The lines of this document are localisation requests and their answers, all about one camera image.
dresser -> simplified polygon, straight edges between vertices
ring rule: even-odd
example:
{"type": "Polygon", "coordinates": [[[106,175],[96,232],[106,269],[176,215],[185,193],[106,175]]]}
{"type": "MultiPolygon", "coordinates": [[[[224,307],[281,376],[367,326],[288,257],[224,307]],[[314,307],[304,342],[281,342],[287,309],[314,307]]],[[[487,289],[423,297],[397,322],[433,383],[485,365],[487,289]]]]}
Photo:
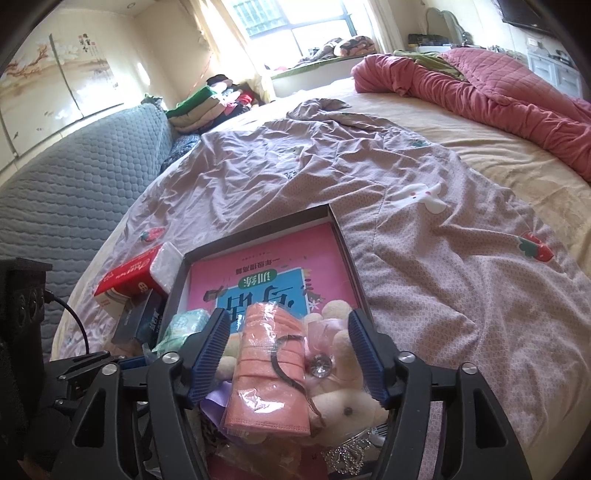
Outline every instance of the dresser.
{"type": "Polygon", "coordinates": [[[579,72],[564,63],[533,52],[527,54],[530,70],[567,95],[583,98],[579,72]]]}

wall switch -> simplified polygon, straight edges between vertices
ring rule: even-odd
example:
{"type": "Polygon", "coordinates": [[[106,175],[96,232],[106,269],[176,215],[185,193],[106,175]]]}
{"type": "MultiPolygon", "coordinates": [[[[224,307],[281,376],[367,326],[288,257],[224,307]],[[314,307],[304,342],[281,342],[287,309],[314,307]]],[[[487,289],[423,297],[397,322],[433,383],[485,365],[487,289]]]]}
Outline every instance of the wall switch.
{"type": "Polygon", "coordinates": [[[528,37],[527,44],[531,45],[534,48],[544,48],[544,44],[535,38],[528,37]]]}

quilted sofa cushion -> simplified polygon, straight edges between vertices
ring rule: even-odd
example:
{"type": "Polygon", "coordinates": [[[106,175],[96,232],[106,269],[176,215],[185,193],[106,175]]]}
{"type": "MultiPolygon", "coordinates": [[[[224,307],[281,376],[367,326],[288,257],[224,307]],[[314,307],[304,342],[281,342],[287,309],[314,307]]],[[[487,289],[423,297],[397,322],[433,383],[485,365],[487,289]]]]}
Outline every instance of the quilted sofa cushion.
{"type": "MultiPolygon", "coordinates": [[[[53,264],[47,287],[67,299],[127,209],[158,176],[173,132],[164,113],[140,105],[52,145],[0,187],[0,257],[53,264]]],[[[47,306],[43,351],[61,318],[47,306]]]]}

metal screw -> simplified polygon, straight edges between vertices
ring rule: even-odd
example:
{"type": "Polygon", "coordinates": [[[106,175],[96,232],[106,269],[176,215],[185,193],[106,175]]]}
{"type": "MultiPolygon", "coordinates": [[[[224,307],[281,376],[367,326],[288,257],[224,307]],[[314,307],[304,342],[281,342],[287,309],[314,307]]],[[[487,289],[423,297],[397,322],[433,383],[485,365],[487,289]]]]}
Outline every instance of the metal screw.
{"type": "Polygon", "coordinates": [[[101,370],[103,375],[113,375],[117,371],[117,365],[115,364],[106,364],[101,370]]]}
{"type": "Polygon", "coordinates": [[[177,352],[165,353],[162,356],[162,361],[165,364],[174,364],[174,363],[178,362],[179,359],[180,359],[180,357],[177,352]]]}
{"type": "Polygon", "coordinates": [[[476,375],[478,373],[478,367],[470,362],[463,364],[462,370],[468,375],[476,375]]]}
{"type": "Polygon", "coordinates": [[[416,360],[416,356],[412,352],[400,352],[398,360],[405,364],[411,364],[416,360]]]}

pink book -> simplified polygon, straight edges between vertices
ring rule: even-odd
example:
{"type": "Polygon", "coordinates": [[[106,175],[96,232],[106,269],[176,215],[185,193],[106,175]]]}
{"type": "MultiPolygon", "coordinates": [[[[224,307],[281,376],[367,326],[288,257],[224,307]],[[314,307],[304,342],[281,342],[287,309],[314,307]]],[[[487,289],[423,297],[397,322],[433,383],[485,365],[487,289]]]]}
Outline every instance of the pink book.
{"type": "Polygon", "coordinates": [[[296,317],[320,313],[331,300],[357,308],[330,223],[221,255],[191,266],[188,309],[227,309],[231,332],[242,330],[246,308],[274,301],[296,317]]]}

